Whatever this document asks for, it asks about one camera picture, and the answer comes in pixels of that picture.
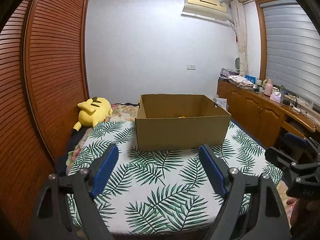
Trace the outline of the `person's right hand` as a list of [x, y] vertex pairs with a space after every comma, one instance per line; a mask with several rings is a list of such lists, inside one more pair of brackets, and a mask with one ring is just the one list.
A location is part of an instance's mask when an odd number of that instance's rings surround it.
[[286, 201], [287, 205], [293, 205], [290, 217], [291, 226], [295, 226], [303, 215], [310, 215], [311, 213], [319, 213], [319, 200], [304, 200], [290, 197]]

